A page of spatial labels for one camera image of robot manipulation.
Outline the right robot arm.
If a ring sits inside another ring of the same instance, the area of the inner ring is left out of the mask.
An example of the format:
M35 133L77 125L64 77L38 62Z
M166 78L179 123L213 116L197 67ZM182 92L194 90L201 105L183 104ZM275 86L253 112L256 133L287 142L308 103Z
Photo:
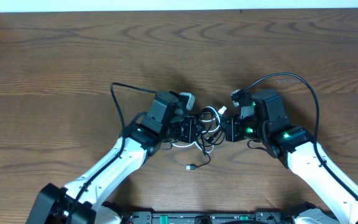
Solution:
M341 223L358 223L358 185L302 126L292 125L276 90L231 93L240 113L222 121L229 142L257 142L272 158L303 179Z

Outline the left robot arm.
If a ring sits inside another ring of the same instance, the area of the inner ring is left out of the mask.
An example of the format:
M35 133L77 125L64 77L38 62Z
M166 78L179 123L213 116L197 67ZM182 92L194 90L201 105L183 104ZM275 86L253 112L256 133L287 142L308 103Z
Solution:
M125 126L113 148L92 168L62 188L48 184L39 192L27 222L95 223L107 197L163 143L198 139L203 124L188 115L194 102L191 93L156 92L142 121Z

